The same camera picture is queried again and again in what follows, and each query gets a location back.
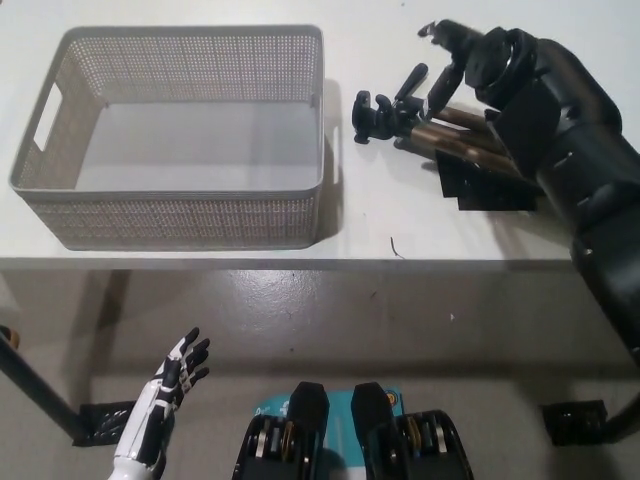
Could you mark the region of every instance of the plastic storage basket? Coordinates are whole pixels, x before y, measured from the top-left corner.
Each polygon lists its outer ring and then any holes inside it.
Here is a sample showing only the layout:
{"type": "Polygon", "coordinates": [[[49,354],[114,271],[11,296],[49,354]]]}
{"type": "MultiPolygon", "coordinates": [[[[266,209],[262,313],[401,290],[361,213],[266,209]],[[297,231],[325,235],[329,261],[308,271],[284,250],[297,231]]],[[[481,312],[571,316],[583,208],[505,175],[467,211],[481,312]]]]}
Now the plastic storage basket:
{"type": "Polygon", "coordinates": [[[309,246],[323,76],[312,26],[71,30],[11,184],[69,249],[309,246]]]}

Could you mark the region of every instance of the black metal leg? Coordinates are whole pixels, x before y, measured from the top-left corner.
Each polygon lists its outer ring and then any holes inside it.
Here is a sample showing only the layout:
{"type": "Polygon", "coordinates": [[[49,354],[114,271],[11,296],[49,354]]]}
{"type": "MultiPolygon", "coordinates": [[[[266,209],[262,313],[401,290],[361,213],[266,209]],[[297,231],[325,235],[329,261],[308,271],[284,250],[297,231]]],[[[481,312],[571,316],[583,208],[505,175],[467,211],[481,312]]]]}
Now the black metal leg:
{"type": "Polygon", "coordinates": [[[617,443],[640,431],[640,394],[609,419],[602,400],[546,405],[542,416],[556,446],[617,443]]]}
{"type": "Polygon", "coordinates": [[[20,354],[0,338],[0,370],[73,440],[88,438],[93,432],[82,417],[38,375],[20,354]]]}

